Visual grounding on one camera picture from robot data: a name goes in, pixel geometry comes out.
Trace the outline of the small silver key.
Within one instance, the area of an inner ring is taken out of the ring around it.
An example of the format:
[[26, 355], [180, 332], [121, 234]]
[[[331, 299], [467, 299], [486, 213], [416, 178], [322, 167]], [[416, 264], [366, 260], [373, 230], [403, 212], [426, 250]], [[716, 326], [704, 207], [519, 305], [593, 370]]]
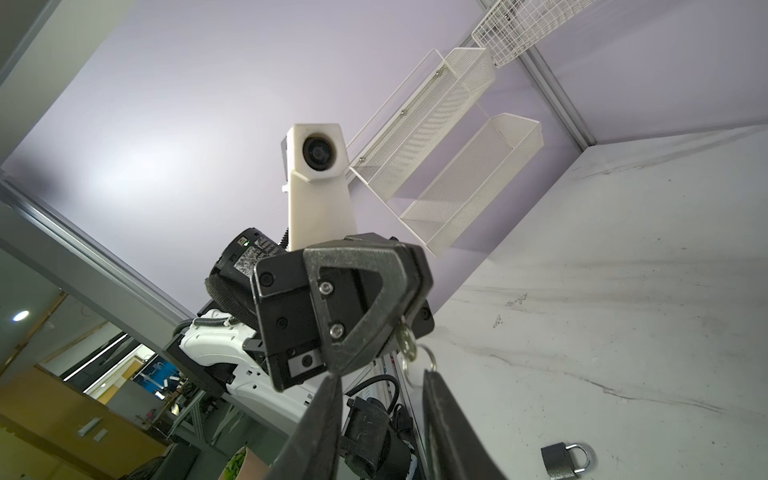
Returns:
[[401, 368], [405, 378], [408, 378], [410, 366], [417, 362], [420, 351], [426, 353], [429, 361], [427, 371], [436, 372], [438, 370], [438, 363], [434, 352], [428, 346], [416, 341], [413, 331], [404, 319], [400, 320], [395, 329], [395, 339], [402, 357]]

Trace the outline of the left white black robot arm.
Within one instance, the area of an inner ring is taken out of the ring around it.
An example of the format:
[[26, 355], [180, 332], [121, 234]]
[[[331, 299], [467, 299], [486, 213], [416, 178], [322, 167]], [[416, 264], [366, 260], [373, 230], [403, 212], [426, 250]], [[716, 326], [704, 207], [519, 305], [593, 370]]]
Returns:
[[299, 248], [255, 228], [237, 236], [206, 280], [219, 316], [180, 324], [170, 348], [232, 396], [254, 397], [257, 374], [283, 394], [322, 382], [269, 470], [272, 479], [409, 479], [418, 470], [412, 423], [398, 403], [360, 398], [342, 379], [433, 330], [433, 284], [422, 247], [374, 233]]

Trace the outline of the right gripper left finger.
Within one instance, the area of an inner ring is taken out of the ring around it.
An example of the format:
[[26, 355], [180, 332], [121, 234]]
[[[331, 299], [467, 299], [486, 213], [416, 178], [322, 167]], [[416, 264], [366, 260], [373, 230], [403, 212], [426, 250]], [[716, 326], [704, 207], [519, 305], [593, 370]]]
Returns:
[[342, 426], [342, 382], [326, 377], [297, 429], [270, 467], [267, 480], [330, 480], [338, 471]]

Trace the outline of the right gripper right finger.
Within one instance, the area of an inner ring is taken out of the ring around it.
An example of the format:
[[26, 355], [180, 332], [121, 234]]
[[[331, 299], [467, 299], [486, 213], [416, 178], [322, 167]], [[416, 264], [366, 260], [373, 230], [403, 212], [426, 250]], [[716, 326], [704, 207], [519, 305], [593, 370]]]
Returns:
[[422, 402], [427, 464], [432, 479], [506, 478], [438, 372], [424, 373]]

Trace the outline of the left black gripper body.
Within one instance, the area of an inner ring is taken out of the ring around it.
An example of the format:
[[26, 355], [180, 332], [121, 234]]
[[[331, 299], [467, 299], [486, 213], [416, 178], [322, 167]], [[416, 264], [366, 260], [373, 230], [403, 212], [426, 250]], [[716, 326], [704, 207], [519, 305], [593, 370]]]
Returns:
[[[344, 239], [387, 238], [361, 234]], [[303, 261], [305, 249], [258, 261], [251, 277], [265, 365], [278, 392], [323, 372], [329, 373], [322, 357], [321, 339]]]

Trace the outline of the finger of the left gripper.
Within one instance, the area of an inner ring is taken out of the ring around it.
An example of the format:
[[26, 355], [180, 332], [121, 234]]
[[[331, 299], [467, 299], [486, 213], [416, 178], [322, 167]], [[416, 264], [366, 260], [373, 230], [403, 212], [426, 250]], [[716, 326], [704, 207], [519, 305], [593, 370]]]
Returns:
[[327, 370], [347, 375], [396, 349], [404, 325], [434, 330], [434, 286], [425, 250], [391, 239], [343, 239], [303, 251]]

